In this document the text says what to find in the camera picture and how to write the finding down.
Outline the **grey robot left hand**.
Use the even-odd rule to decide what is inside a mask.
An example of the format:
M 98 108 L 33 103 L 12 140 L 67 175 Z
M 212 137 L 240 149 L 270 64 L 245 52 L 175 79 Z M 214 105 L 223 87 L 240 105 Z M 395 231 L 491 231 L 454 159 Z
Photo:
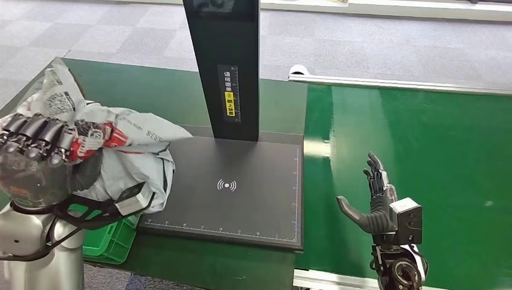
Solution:
M 102 150 L 72 156 L 77 130 L 40 113 L 15 113 L 1 129 L 1 190 L 18 206 L 49 207 L 89 189 L 100 176 Z

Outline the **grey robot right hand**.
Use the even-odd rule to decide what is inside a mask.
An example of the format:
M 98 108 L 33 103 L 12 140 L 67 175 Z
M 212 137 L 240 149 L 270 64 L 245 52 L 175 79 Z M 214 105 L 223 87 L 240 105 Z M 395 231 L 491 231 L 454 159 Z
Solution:
M 368 153 L 366 163 L 370 169 L 364 169 L 363 173 L 370 190 L 370 211 L 360 212 L 343 196 L 336 198 L 338 207 L 349 220 L 368 234 L 393 233 L 397 226 L 391 221 L 390 205 L 397 200 L 395 187 L 389 182 L 381 160 L 373 152 Z

